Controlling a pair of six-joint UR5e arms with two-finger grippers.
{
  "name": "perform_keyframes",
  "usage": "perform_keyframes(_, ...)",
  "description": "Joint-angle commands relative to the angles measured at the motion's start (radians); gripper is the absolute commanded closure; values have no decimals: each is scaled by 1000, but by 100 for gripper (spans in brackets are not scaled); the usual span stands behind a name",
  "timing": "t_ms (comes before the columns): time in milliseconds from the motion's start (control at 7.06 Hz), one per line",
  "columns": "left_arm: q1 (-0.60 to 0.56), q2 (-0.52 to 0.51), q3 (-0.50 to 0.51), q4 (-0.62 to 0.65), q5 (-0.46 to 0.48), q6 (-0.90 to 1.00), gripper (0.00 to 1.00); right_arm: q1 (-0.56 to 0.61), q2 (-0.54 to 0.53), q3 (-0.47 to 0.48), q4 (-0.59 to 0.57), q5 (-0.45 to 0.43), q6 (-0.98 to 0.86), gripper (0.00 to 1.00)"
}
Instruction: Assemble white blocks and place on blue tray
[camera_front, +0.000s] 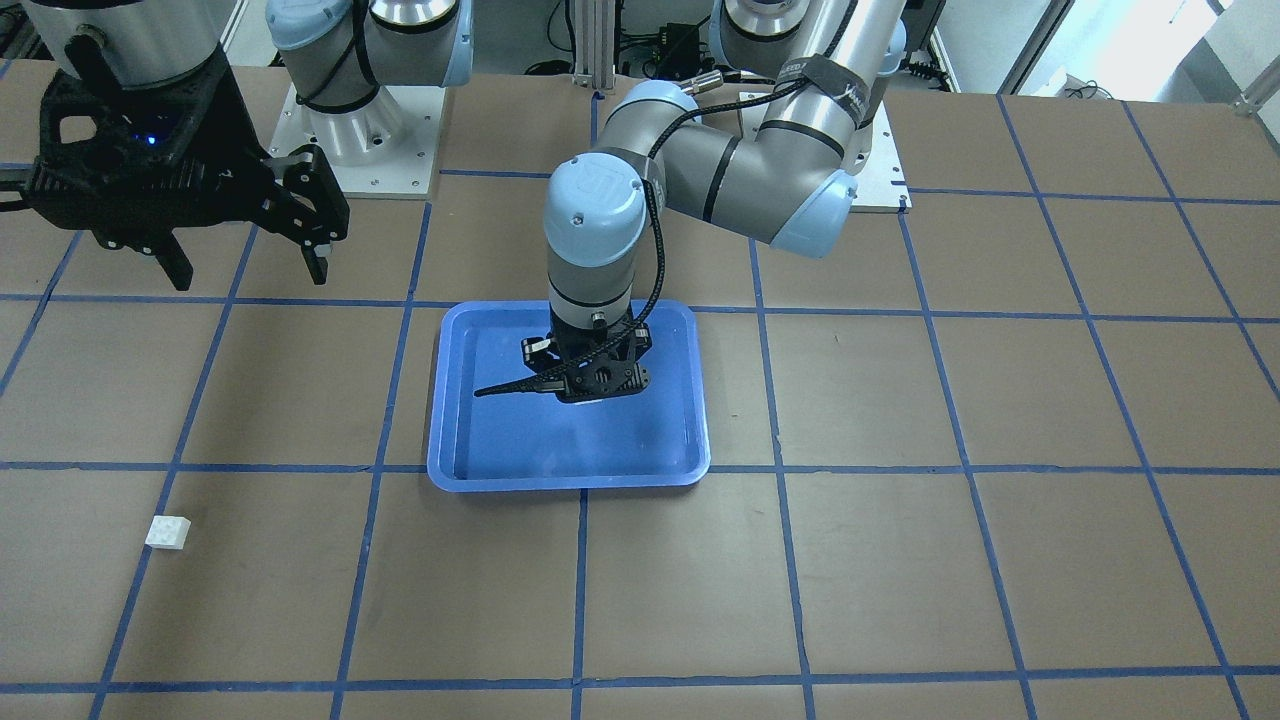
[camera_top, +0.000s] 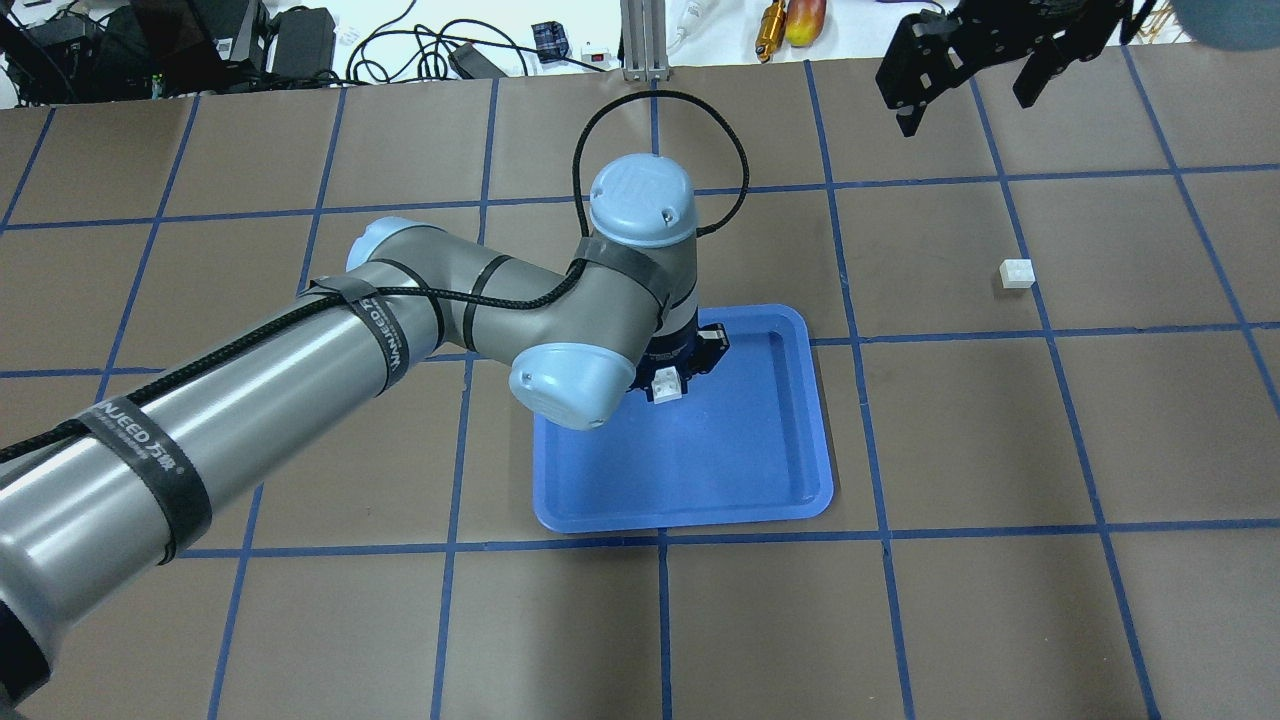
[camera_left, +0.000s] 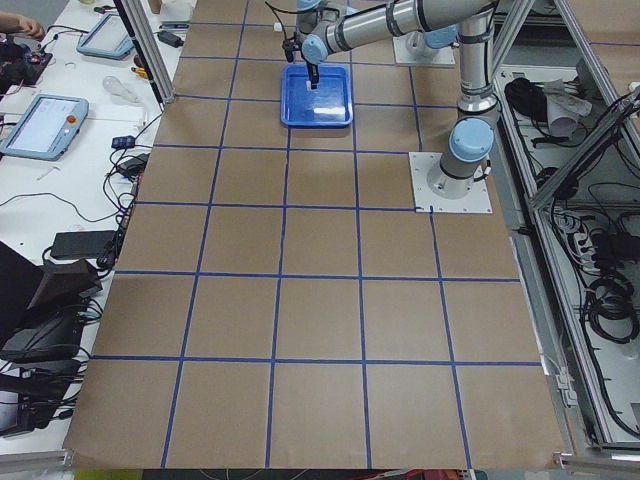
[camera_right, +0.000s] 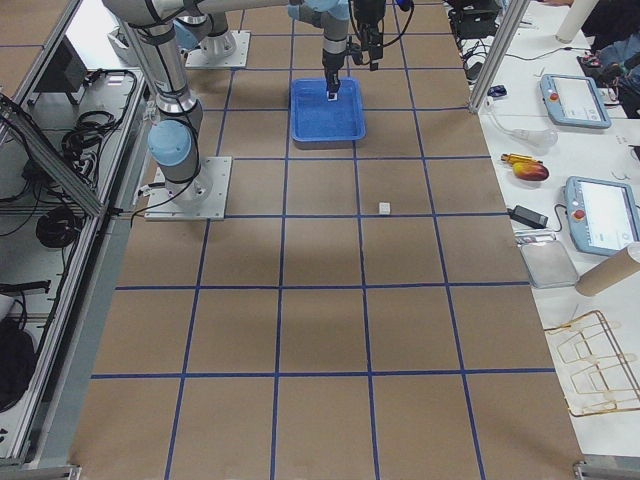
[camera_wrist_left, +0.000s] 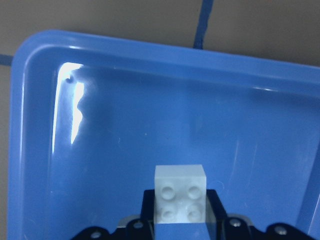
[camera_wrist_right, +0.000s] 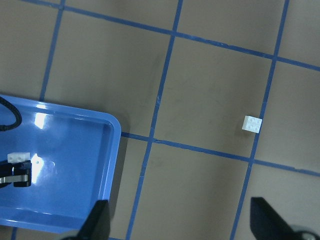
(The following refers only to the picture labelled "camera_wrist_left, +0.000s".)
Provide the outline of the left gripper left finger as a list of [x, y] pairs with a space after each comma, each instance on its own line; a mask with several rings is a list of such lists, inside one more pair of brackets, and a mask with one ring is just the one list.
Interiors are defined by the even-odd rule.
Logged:
[[143, 193], [140, 215], [110, 233], [107, 229], [91, 226], [72, 237], [73, 240], [154, 240], [155, 239], [155, 191]]

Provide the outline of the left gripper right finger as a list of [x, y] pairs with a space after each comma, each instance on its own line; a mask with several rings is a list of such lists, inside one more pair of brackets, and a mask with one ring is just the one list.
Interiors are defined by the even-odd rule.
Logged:
[[228, 214], [214, 189], [206, 191], [205, 224], [211, 240], [312, 240], [313, 237], [292, 225], [276, 222], [265, 231], [249, 218]]

